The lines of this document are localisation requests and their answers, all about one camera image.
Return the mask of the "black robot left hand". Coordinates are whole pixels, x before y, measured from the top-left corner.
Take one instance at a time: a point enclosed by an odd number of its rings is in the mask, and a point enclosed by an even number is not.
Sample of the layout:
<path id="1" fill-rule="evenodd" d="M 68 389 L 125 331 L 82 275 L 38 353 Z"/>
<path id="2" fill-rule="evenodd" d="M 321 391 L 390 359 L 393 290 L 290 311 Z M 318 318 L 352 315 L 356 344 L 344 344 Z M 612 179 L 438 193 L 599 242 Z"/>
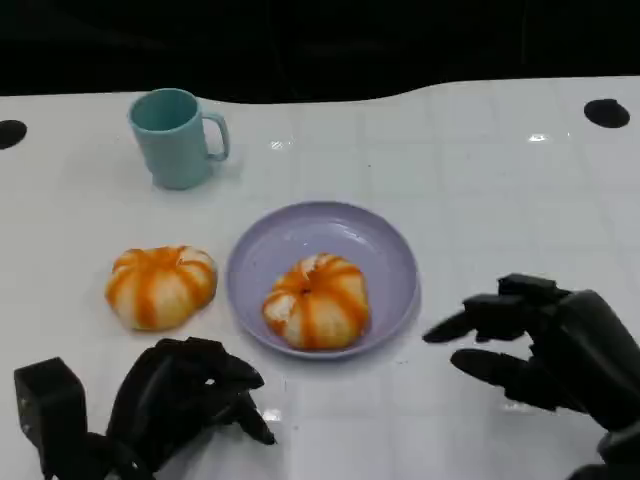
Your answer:
<path id="1" fill-rule="evenodd" d="M 253 440 L 276 437 L 250 392 L 264 380 L 218 341 L 165 338 L 136 360 L 116 395 L 106 436 L 155 474 L 198 436 L 236 424 Z"/>

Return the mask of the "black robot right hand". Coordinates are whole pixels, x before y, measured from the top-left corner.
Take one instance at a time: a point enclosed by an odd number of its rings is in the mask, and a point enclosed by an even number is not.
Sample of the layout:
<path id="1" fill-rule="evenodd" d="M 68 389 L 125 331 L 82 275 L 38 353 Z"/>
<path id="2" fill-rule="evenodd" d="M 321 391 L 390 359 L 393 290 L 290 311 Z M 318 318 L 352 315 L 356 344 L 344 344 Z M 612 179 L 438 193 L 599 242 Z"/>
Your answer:
<path id="1" fill-rule="evenodd" d="M 463 373 L 502 388 L 506 398 L 548 411 L 588 414 L 609 431 L 638 421 L 639 346 L 597 292 L 510 274 L 499 279 L 497 293 L 465 299 L 461 311 L 423 339 L 446 343 L 469 333 L 479 343 L 530 337 L 526 360 L 473 348 L 450 358 Z"/>

